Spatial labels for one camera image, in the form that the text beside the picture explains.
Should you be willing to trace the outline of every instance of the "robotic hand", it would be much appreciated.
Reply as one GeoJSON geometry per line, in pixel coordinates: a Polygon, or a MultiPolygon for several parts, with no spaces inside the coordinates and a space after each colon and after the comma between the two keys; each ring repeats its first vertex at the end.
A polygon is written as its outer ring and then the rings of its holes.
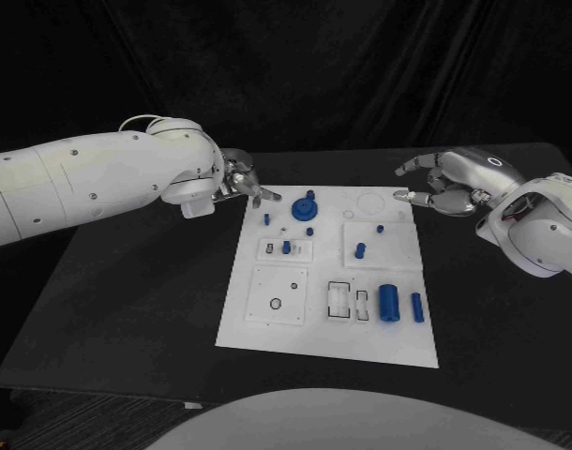
{"type": "Polygon", "coordinates": [[[186,119],[142,115],[117,133],[78,136],[0,154],[0,246],[108,218],[159,197],[186,218],[247,194],[254,208],[281,196],[258,183],[251,155],[221,150],[186,119]],[[146,133],[123,131],[153,117],[146,133]]]}
{"type": "Polygon", "coordinates": [[[450,216],[493,212],[477,223],[477,234],[502,247],[532,275],[572,273],[572,177],[555,173],[526,182],[502,158],[476,148],[424,155],[397,170],[399,176],[430,169],[435,194],[399,190],[394,197],[450,216]]]}

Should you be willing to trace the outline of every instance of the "black floor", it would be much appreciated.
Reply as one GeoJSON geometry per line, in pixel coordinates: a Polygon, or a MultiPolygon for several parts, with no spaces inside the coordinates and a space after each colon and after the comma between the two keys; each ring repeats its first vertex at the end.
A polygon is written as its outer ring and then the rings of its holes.
{"type": "MultiPolygon", "coordinates": [[[[142,450],[204,410],[186,410],[182,402],[13,391],[25,423],[5,432],[11,450],[142,450]]],[[[572,450],[572,433],[525,429],[546,441],[572,450]]]]}

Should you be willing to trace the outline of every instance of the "black table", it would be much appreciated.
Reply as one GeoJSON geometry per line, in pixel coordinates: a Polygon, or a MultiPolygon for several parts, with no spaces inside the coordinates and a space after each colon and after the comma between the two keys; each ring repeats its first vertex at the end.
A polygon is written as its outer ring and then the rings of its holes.
{"type": "MultiPolygon", "coordinates": [[[[572,173],[545,143],[483,147],[526,177],[572,173]]],[[[267,184],[425,190],[401,163],[433,149],[257,154],[267,184]]],[[[222,403],[300,387],[385,392],[513,426],[572,430],[572,276],[532,277],[415,209],[440,369],[215,347],[247,200],[186,220],[156,201],[84,225],[0,369],[0,386],[222,403]]]]}

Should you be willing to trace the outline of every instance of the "white board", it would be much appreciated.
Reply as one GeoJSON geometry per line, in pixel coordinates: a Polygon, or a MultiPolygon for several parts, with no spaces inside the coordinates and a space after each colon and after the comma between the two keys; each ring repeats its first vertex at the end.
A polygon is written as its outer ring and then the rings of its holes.
{"type": "Polygon", "coordinates": [[[283,202],[264,202],[257,210],[248,202],[217,345],[438,368],[412,209],[394,199],[405,187],[267,188],[283,202]],[[293,203],[309,189],[319,215],[303,222],[293,216],[293,203]],[[385,225],[382,233],[378,225],[385,225]],[[297,249],[290,254],[283,253],[284,241],[297,249]],[[363,259],[356,258],[359,242],[366,243],[363,259]],[[346,308],[338,283],[350,285],[349,318],[329,317],[329,294],[335,311],[346,308]],[[384,284],[398,286],[398,322],[381,319],[384,284]],[[422,297],[422,323],[414,320],[412,293],[422,297]]]}

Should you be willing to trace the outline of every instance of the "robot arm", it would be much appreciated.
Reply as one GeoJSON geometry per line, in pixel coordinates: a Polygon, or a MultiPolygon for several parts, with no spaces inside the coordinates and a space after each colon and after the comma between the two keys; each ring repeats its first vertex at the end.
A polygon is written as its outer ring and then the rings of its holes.
{"type": "Polygon", "coordinates": [[[258,184],[247,152],[221,151],[195,122],[153,117],[146,133],[80,136],[0,154],[0,246],[159,197],[182,205],[186,218],[212,214],[214,202],[241,194],[255,207],[261,199],[280,201],[258,184]]]}
{"type": "Polygon", "coordinates": [[[398,191],[395,198],[451,216],[467,216],[479,206],[490,206],[477,234],[532,275],[548,278],[562,270],[572,273],[572,177],[555,173],[526,183],[503,159],[464,148],[415,158],[397,173],[421,167],[431,169],[437,193],[398,191]]]}

